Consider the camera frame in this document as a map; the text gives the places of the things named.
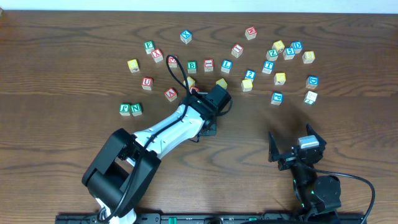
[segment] brown wooden surface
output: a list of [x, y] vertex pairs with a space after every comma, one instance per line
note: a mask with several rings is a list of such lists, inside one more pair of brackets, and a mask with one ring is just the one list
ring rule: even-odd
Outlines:
[[[246, 27], [256, 26], [254, 40]], [[143, 43], [153, 40], [165, 56], [198, 62], [192, 75], [201, 91], [220, 78], [234, 106], [219, 119], [216, 137], [184, 142], [164, 157], [141, 208], [165, 213], [294, 210], [300, 205], [289, 171], [268, 163], [267, 132], [281, 149], [296, 143], [310, 122], [328, 142], [317, 168], [370, 180], [376, 203], [369, 223], [396, 223], [398, 214], [398, 16], [343, 14], [227, 14], [158, 12], [6, 11], [0, 18], [0, 223], [53, 223], [59, 213], [94, 212], [95, 200], [81, 177], [109, 135], [148, 128], [171, 114], [184, 96], [154, 63]], [[193, 32], [185, 45], [184, 29]], [[316, 59], [301, 55], [275, 71], [287, 81], [274, 86], [261, 73], [276, 40], [301, 40]], [[244, 47], [231, 55], [235, 43]], [[127, 61], [138, 59], [131, 74]], [[215, 71], [203, 73], [203, 59]], [[229, 75], [223, 59], [234, 62]], [[247, 69], [257, 72], [243, 93]], [[320, 78], [317, 102], [303, 104], [308, 75]], [[154, 90], [141, 88], [154, 78]], [[179, 92], [169, 103], [164, 91]], [[270, 104], [273, 91], [284, 102]], [[144, 114], [122, 117], [122, 102], [140, 102]], [[364, 212], [369, 187], [341, 178], [341, 212]]]

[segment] white wall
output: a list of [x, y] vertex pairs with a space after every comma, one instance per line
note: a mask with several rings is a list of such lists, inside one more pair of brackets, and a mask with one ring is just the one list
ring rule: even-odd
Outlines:
[[5, 10], [398, 13], [398, 0], [1, 0]]

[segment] letter on block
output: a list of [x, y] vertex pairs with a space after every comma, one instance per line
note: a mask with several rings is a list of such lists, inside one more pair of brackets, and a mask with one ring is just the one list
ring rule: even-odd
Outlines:
[[274, 68], [274, 63], [266, 61], [266, 62], [264, 62], [262, 72], [266, 73], [266, 74], [271, 74], [273, 68]]
[[247, 70], [246, 71], [246, 75], [244, 76], [244, 79], [245, 80], [248, 79], [251, 82], [253, 82], [255, 77], [256, 77], [256, 72], [255, 71]]
[[156, 63], [163, 60], [163, 54], [160, 51], [160, 49], [154, 50], [153, 52], [151, 52], [151, 54], [152, 54], [152, 58], [155, 60]]
[[223, 64], [221, 65], [221, 71], [225, 73], [229, 73], [232, 68], [232, 61], [229, 60], [224, 60]]
[[139, 66], [138, 66], [137, 59], [130, 60], [130, 61], [127, 62], [127, 64], [129, 65], [131, 73], [139, 71]]
[[309, 76], [305, 87], [310, 88], [310, 89], [315, 89], [317, 86], [318, 86], [318, 77]]
[[254, 38], [256, 38], [257, 30], [254, 27], [247, 28], [244, 35], [246, 36], [246, 38], [248, 40], [254, 39]]
[[177, 99], [177, 92], [173, 88], [169, 88], [164, 95], [170, 102]]
[[283, 85], [286, 82], [286, 74], [285, 73], [276, 73], [274, 76], [275, 85]]
[[231, 54], [234, 55], [235, 57], [239, 57], [241, 56], [241, 54], [243, 53], [243, 47], [240, 46], [239, 44], [236, 44], [233, 48], [232, 48], [232, 52]]
[[274, 43], [272, 49], [276, 50], [278, 54], [280, 54], [284, 51], [285, 45], [281, 40], [278, 40], [277, 42]]
[[278, 52], [274, 49], [267, 51], [267, 60], [270, 62], [275, 61], [278, 58]]
[[315, 100], [317, 99], [317, 96], [318, 96], [317, 93], [308, 91], [308, 93], [305, 95], [304, 103], [314, 104]]
[[182, 31], [180, 38], [181, 38], [182, 42], [187, 44], [192, 40], [192, 34], [188, 30], [184, 30], [184, 31]]
[[177, 61], [173, 57], [169, 57], [169, 67], [170, 68], [177, 68]]
[[290, 47], [293, 47], [295, 54], [300, 53], [301, 50], [303, 49], [303, 45], [301, 44], [301, 41], [293, 42]]
[[284, 50], [284, 59], [285, 60], [290, 60], [294, 58], [294, 49], [291, 47], [286, 47]]
[[205, 72], [212, 72], [214, 70], [213, 59], [206, 59], [204, 65], [205, 65]]
[[131, 114], [133, 116], [138, 116], [142, 114], [141, 106], [139, 103], [131, 105]]
[[315, 54], [313, 51], [304, 52], [303, 54], [303, 62], [304, 63], [312, 63], [315, 60]]
[[189, 88], [189, 92], [192, 94], [192, 90], [199, 93], [199, 88], [196, 86], [191, 86], [191, 88]]
[[154, 86], [154, 80], [151, 78], [144, 77], [142, 79], [141, 85], [142, 85], [142, 88], [145, 90], [152, 90], [152, 87]]
[[147, 52], [147, 54], [150, 54], [151, 52], [153, 52], [155, 50], [154, 42], [151, 40], [145, 42], [144, 47], [145, 47], [145, 51]]
[[195, 80], [193, 78], [188, 77], [187, 80], [188, 80], [188, 88], [191, 88], [192, 86], [195, 86]]
[[122, 103], [120, 104], [119, 112], [122, 116], [130, 116], [130, 104]]
[[216, 82], [216, 84], [219, 85], [219, 86], [221, 86], [221, 87], [223, 87], [224, 89], [226, 89], [226, 87], [228, 86], [228, 84], [226, 83], [226, 81], [225, 81], [224, 78], [218, 80], [218, 81]]
[[197, 72], [197, 62], [187, 62], [188, 73], [196, 73]]
[[284, 100], [284, 95], [281, 93], [274, 93], [272, 94], [271, 104], [273, 105], [280, 105]]
[[250, 91], [253, 88], [253, 83], [251, 80], [243, 80], [241, 86], [243, 91]]

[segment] yellow cube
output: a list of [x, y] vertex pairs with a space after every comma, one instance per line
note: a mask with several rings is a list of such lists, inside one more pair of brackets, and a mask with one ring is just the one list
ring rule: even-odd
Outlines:
[[228, 84], [226, 83], [226, 81], [225, 81], [224, 78], [218, 80], [218, 81], [216, 82], [216, 84], [219, 85], [219, 86], [221, 86], [221, 87], [223, 87], [224, 89], [226, 89], [226, 87], [228, 86]]
[[303, 62], [304, 63], [312, 63], [315, 60], [315, 54], [313, 51], [304, 52], [303, 54]]
[[286, 82], [286, 74], [285, 73], [276, 73], [274, 76], [275, 85], [283, 85]]
[[192, 86], [195, 86], [195, 80], [191, 77], [187, 78], [188, 80], [188, 87], [191, 88]]
[[129, 65], [131, 73], [139, 71], [137, 59], [130, 60], [127, 62], [127, 64]]
[[285, 45], [281, 40], [278, 40], [272, 46], [272, 49], [276, 50], [279, 53], [282, 53], [285, 50]]
[[253, 88], [253, 83], [250, 79], [242, 81], [242, 90], [243, 91], [250, 91]]

